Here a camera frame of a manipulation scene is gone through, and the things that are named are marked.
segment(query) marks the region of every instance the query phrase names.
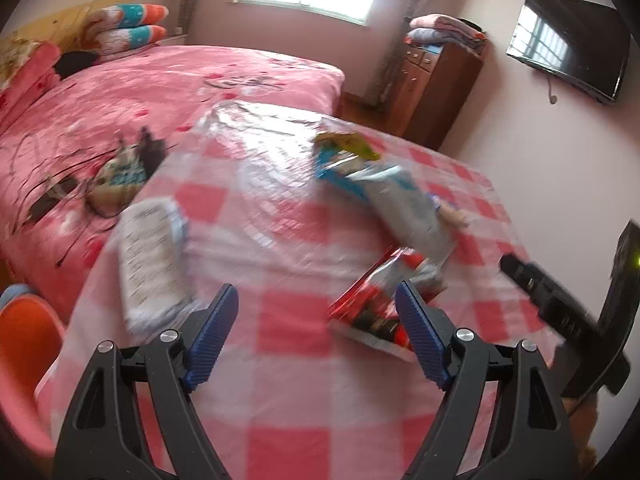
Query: blue gripper pad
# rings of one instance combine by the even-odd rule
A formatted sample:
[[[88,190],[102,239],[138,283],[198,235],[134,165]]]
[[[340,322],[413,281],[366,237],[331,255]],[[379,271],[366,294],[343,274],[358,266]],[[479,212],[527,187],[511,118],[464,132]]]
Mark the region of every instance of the blue gripper pad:
[[[184,386],[191,393],[198,384],[209,380],[214,364],[220,355],[231,327],[238,315],[238,291],[227,286],[214,305],[207,311],[209,317],[204,320],[202,327],[192,345],[186,350],[188,370],[182,379]]]
[[[448,342],[440,339],[424,313],[424,301],[406,282],[402,282],[396,288],[395,301],[400,321],[409,336],[425,377],[436,383],[441,390],[448,389],[452,380],[446,367]]]

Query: table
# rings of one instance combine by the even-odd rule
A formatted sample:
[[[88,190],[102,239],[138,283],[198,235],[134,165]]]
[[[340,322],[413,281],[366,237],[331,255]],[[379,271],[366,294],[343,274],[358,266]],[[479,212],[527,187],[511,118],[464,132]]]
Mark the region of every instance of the table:
[[[221,102],[188,134],[140,198],[173,196],[189,219],[186,264],[196,296],[238,288],[238,319],[206,384],[192,395],[234,480],[397,479],[417,451],[442,393],[417,364],[333,334],[327,309],[385,251],[388,235],[365,205],[315,179],[318,130],[358,130],[418,184],[469,212],[433,302],[457,326],[493,343],[553,337],[498,271],[526,253],[491,183],[444,155],[313,112]],[[58,366],[38,398],[57,435],[75,384],[104,339],[125,347],[117,233],[92,270]],[[487,389],[467,453],[477,460],[492,408]],[[143,413],[151,410],[141,392]],[[145,420],[156,463],[170,469]]]

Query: red snack bag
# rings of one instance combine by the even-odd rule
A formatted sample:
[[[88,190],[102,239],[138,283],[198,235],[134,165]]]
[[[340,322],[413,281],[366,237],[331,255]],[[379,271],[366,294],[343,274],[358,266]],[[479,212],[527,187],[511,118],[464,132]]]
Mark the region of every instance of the red snack bag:
[[[368,346],[414,360],[393,302],[396,287],[411,280],[425,301],[444,290],[438,267],[409,248],[389,250],[330,307],[330,327]]]

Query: silver bolt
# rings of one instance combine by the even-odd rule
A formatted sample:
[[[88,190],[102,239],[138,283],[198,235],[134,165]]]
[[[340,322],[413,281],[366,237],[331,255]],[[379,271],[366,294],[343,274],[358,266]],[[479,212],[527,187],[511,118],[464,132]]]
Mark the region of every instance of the silver bolt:
[[[107,352],[111,352],[113,350],[113,341],[103,341],[98,345],[98,352],[101,354],[106,354]]]
[[[538,349],[538,345],[528,339],[523,339],[520,344],[527,352],[535,352]]]
[[[170,343],[178,339],[178,333],[175,330],[165,330],[160,334],[160,341],[163,343]]]
[[[456,332],[456,337],[462,341],[471,341],[474,338],[474,333],[468,328],[461,328]]]

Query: pink chair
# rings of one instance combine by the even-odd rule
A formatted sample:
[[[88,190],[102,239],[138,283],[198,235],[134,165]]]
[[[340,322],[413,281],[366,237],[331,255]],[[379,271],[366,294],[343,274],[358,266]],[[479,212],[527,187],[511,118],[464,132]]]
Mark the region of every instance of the pink chair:
[[[38,415],[34,391],[60,353],[65,327],[39,296],[23,294],[0,311],[0,410],[15,436],[39,462],[55,445]]]

